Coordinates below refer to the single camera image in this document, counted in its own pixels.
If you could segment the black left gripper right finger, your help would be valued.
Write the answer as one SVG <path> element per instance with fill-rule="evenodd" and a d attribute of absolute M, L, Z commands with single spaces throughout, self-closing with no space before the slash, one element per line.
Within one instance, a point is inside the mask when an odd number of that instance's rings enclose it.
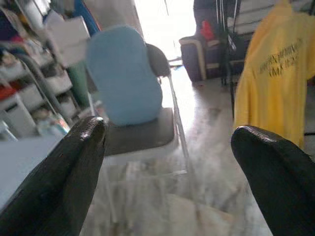
<path fill-rule="evenodd" d="M 296 144 L 255 126 L 240 126 L 231 149 L 275 236 L 315 234 L 315 163 Z"/>

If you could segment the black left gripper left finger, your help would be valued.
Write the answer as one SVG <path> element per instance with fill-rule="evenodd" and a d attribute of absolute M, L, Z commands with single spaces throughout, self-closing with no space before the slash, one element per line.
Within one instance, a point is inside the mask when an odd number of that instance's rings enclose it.
<path fill-rule="evenodd" d="M 103 162 L 106 128 L 96 116 L 71 128 L 1 209 L 1 235 L 80 234 Z"/>

